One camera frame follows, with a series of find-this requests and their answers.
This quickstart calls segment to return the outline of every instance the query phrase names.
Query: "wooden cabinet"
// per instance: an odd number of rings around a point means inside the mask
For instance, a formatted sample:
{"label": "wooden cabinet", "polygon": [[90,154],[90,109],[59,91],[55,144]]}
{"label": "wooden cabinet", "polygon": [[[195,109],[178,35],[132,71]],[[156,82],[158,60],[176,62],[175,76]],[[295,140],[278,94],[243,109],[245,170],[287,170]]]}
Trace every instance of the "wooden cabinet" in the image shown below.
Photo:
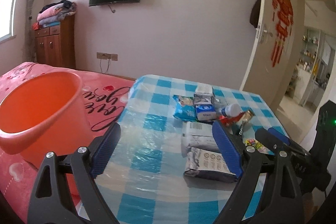
{"label": "wooden cabinet", "polygon": [[76,68],[74,46],[75,16],[66,17],[60,25],[35,31],[37,62],[53,67]]}

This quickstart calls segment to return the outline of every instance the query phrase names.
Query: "blue gripper pad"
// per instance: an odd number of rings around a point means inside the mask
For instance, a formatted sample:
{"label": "blue gripper pad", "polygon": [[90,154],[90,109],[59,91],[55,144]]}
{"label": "blue gripper pad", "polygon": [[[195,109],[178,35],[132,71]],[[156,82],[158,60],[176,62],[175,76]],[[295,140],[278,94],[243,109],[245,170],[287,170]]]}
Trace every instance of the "blue gripper pad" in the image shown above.
{"label": "blue gripper pad", "polygon": [[101,175],[116,148],[121,131],[120,125],[113,123],[103,136],[96,137],[89,145],[91,171],[93,179]]}
{"label": "blue gripper pad", "polygon": [[216,121],[212,124],[212,136],[216,141],[216,144],[226,162],[227,167],[230,172],[236,174],[239,178],[243,174],[242,169],[242,148],[244,149],[245,145],[242,140],[236,140],[234,136],[229,133],[226,133],[220,122]]}
{"label": "blue gripper pad", "polygon": [[285,135],[281,134],[278,130],[271,127],[267,130],[269,133],[271,133],[274,137],[278,138],[280,141],[285,143],[286,145],[289,145],[289,138]]}

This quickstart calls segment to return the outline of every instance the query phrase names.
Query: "blue tissue package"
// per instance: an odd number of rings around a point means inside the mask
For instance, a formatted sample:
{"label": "blue tissue package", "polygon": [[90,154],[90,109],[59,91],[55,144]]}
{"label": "blue tissue package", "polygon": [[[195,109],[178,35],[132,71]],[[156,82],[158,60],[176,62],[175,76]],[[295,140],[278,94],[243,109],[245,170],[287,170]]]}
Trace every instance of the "blue tissue package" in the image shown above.
{"label": "blue tissue package", "polygon": [[216,109],[213,105],[196,105],[196,117],[199,121],[211,121],[217,119]]}
{"label": "blue tissue package", "polygon": [[196,112],[193,103],[193,97],[184,97],[174,95],[173,99],[176,101],[176,108],[174,117],[183,121],[196,121]]}

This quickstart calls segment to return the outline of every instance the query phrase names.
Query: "tiled floor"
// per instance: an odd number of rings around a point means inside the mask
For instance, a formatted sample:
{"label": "tiled floor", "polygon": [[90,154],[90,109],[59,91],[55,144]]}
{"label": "tiled floor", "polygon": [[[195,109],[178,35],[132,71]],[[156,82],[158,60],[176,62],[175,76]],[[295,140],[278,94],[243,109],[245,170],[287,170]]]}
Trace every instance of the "tiled floor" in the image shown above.
{"label": "tiled floor", "polygon": [[292,98],[284,96],[280,102],[280,106],[274,113],[287,134],[295,142],[300,142],[306,130],[307,123],[310,122],[315,110],[305,106],[299,106]]}

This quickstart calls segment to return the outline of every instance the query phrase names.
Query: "open door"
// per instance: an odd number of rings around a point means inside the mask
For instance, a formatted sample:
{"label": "open door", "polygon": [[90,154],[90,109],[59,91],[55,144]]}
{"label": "open door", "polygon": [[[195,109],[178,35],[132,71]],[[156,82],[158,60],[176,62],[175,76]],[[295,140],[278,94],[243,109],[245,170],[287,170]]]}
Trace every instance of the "open door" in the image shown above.
{"label": "open door", "polygon": [[250,61],[240,90],[270,106],[285,73],[294,40],[297,0],[261,0]]}

